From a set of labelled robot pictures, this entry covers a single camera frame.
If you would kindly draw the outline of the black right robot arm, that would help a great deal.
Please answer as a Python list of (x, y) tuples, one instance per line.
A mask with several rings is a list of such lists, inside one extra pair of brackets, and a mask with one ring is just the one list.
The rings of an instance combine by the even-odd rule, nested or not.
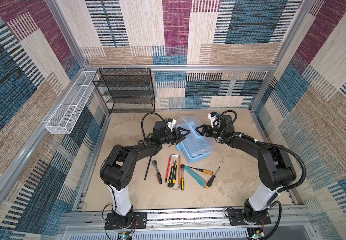
[(290, 150), (282, 145), (261, 142), (234, 130), (232, 118), (225, 113), (210, 113), (211, 125), (200, 125), (195, 131), (203, 137), (214, 138), (220, 144), (241, 150), (257, 160), (260, 183), (254, 194), (245, 201), (243, 219), (255, 224), (267, 214), (272, 202), (282, 191), (294, 185), (296, 171), (289, 157)]

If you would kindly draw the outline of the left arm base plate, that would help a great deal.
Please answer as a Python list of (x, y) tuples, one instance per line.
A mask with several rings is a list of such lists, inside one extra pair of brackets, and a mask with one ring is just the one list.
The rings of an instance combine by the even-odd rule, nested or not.
[(147, 225), (147, 212), (129, 212), (126, 216), (117, 213), (109, 213), (106, 218), (105, 230), (145, 229)]

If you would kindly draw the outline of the yellow handled wrench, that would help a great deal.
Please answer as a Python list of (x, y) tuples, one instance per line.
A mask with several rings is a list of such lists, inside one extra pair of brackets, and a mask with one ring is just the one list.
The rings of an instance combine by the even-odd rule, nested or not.
[(185, 165), (184, 164), (181, 164), (180, 166), (180, 169), (181, 169), (181, 184), (180, 184), (180, 189), (183, 191), (184, 190), (184, 169), (185, 169)]

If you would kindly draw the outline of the orange handled screwdriver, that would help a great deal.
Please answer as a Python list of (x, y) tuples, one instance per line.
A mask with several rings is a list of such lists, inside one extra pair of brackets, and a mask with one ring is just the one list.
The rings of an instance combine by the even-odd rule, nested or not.
[(193, 169), (193, 170), (197, 170), (197, 171), (202, 172), (202, 173), (207, 174), (207, 175), (213, 175), (213, 171), (210, 171), (210, 170), (194, 168), (194, 167), (189, 167), (189, 166), (187, 166), (187, 167), (190, 169)]

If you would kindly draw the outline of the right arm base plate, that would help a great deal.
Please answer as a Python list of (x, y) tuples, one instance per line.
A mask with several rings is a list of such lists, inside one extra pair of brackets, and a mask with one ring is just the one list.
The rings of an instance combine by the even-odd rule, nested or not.
[(270, 225), (272, 223), (267, 210), (257, 212), (249, 209), (227, 208), (224, 214), (229, 219), (231, 226)]

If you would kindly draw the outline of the black handled screwdriver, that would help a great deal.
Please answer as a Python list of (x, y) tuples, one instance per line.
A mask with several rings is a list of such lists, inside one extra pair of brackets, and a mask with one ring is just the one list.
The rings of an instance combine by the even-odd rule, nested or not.
[(217, 174), (219, 169), (220, 169), (220, 167), (212, 174), (212, 177), (209, 179), (209, 181), (206, 184), (206, 188), (210, 188), (212, 186), (214, 179), (215, 179), (215, 175)]

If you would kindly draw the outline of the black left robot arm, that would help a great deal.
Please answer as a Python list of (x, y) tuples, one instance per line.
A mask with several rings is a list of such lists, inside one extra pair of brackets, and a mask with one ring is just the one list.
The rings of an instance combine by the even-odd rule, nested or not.
[(129, 197), (130, 184), (139, 160), (153, 157), (164, 144), (177, 145), (191, 133), (182, 127), (170, 128), (168, 123), (157, 121), (153, 132), (137, 145), (124, 147), (116, 145), (100, 169), (100, 178), (106, 184), (113, 200), (110, 219), (129, 225), (133, 220), (133, 205)]

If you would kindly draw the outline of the light blue plastic tool box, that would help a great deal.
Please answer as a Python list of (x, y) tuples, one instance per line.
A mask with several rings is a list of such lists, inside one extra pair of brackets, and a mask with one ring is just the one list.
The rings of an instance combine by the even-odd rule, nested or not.
[(209, 157), (215, 148), (212, 139), (201, 136), (195, 129), (202, 126), (201, 121), (196, 116), (181, 116), (176, 127), (189, 130), (185, 139), (176, 145), (178, 151), (182, 151), (187, 161), (191, 164), (199, 162)]

